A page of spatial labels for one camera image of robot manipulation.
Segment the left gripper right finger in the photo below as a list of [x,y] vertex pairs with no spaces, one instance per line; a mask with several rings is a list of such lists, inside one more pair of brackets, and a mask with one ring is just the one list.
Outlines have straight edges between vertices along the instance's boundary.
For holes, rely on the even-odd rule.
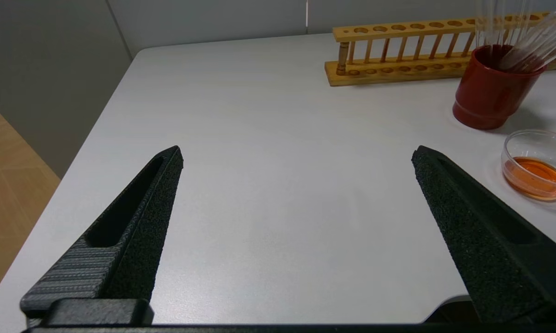
[[556,324],[556,242],[437,150],[411,161],[480,320]]

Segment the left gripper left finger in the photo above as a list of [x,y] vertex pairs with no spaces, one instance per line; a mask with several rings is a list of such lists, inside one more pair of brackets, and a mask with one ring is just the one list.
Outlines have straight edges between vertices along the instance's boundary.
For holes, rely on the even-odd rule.
[[151,158],[24,294],[29,327],[61,299],[151,299],[182,169],[178,146]]

